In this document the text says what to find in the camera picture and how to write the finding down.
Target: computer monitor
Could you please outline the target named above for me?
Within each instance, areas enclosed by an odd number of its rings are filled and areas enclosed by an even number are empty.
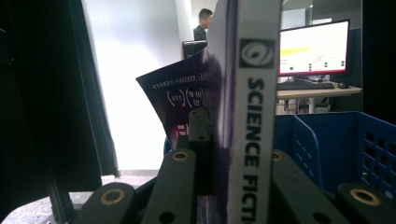
[[[191,55],[198,53],[202,49],[204,49],[207,45],[206,40],[197,40],[197,41],[183,41],[183,58],[186,59]]]
[[[344,74],[349,20],[281,30],[279,77]]]

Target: black hair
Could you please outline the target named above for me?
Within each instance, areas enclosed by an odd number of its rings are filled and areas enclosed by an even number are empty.
[[[204,18],[207,18],[211,15],[213,15],[213,12],[210,9],[203,8],[203,9],[201,9],[201,11],[199,12],[199,15],[198,15],[199,21],[201,21]]]

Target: logo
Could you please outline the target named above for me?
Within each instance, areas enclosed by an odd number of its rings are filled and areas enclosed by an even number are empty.
[[[239,67],[274,68],[275,40],[241,39]]]

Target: keyboard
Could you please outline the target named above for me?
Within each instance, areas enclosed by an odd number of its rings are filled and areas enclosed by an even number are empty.
[[[286,81],[276,83],[279,91],[302,91],[302,90],[329,90],[334,89],[330,82],[307,82],[307,81]]]

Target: desk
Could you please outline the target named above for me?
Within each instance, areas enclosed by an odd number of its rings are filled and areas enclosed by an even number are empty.
[[[337,83],[332,82],[334,89],[330,90],[307,90],[307,91],[278,91],[276,99],[289,100],[309,98],[309,113],[315,113],[315,97],[335,97],[335,96],[348,96],[354,93],[360,93],[361,88],[349,86],[348,89],[340,89]]]

